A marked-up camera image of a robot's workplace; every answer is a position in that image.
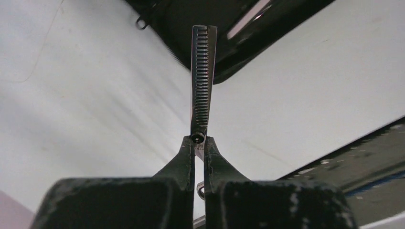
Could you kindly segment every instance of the metal ring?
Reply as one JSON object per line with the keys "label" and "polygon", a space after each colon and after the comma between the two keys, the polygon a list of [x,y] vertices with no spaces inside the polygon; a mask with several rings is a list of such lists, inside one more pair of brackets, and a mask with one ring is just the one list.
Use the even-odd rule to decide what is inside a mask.
{"label": "metal ring", "polygon": [[205,193],[203,192],[204,181],[197,184],[197,194],[202,199],[205,200]]}
{"label": "metal ring", "polygon": [[135,23],[135,26],[136,26],[137,29],[139,29],[139,30],[144,30],[144,29],[148,26],[148,24],[146,23],[145,20],[143,20],[142,17],[139,17],[139,18],[137,19],[137,22]]}

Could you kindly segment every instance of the blurred object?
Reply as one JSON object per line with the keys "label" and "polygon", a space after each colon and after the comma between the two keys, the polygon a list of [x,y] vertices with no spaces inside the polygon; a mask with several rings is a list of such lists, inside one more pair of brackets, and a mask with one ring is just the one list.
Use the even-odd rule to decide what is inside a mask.
{"label": "blurred object", "polygon": [[196,24],[218,27],[213,83],[221,83],[333,0],[126,0],[174,57],[190,69],[191,31]]}

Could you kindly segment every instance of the gray surface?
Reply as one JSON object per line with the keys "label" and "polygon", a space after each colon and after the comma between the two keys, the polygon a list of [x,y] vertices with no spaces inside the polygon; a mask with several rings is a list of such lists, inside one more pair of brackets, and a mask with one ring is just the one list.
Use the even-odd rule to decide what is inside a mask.
{"label": "gray surface", "polygon": [[405,170],[405,118],[325,156],[289,179],[326,181],[344,192]]}
{"label": "gray surface", "polygon": [[378,185],[368,191],[347,198],[359,225],[391,217],[405,210],[405,179]]}

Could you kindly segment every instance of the worn black plastic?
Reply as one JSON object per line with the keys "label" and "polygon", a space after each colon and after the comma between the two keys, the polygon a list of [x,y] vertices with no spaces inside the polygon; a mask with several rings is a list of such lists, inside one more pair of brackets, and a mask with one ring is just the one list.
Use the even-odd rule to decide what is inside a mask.
{"label": "worn black plastic", "polygon": [[70,178],[47,193],[31,229],[192,229],[194,148],[150,178]]}

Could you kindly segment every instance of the metal blade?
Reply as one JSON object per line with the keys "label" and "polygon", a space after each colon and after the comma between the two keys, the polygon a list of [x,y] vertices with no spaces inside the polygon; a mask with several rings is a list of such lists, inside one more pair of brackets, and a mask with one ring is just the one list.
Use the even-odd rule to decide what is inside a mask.
{"label": "metal blade", "polygon": [[202,143],[207,135],[211,91],[215,67],[217,27],[194,25],[192,28],[192,118],[191,138]]}

